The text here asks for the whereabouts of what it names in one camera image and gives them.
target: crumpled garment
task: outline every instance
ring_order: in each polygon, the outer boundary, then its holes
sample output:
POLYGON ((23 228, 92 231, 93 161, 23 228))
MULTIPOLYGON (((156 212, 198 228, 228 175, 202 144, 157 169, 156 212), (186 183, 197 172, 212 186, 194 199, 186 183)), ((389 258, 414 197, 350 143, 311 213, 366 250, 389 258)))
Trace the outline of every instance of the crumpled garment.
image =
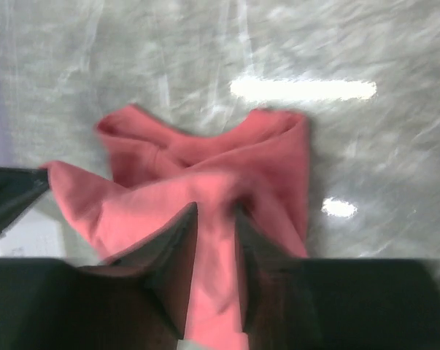
POLYGON ((106 116, 96 132, 109 152, 113 181, 59 161, 45 165, 66 220, 108 258, 150 240, 196 202, 185 337, 211 349, 247 349, 232 208, 240 202, 270 240, 295 257, 306 256, 305 116, 256 109, 229 132, 198 137, 130 105, 106 116))

